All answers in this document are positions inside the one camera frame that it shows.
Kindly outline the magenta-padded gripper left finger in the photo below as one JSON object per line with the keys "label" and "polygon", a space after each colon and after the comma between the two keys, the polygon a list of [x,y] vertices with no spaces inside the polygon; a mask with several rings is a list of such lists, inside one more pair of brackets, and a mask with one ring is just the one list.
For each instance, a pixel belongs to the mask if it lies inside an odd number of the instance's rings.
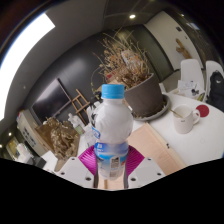
{"label": "magenta-padded gripper left finger", "polygon": [[70,157],[56,175],[84,188],[96,188],[98,171],[94,147],[89,147],[78,157]]}

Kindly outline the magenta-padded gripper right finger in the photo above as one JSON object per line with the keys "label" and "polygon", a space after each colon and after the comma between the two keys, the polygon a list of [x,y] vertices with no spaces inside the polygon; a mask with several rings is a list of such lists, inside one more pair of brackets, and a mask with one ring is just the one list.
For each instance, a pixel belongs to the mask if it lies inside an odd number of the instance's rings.
{"label": "magenta-padded gripper right finger", "polygon": [[124,188],[143,187],[165,177],[164,172],[153,158],[144,157],[137,149],[130,146],[124,172]]}

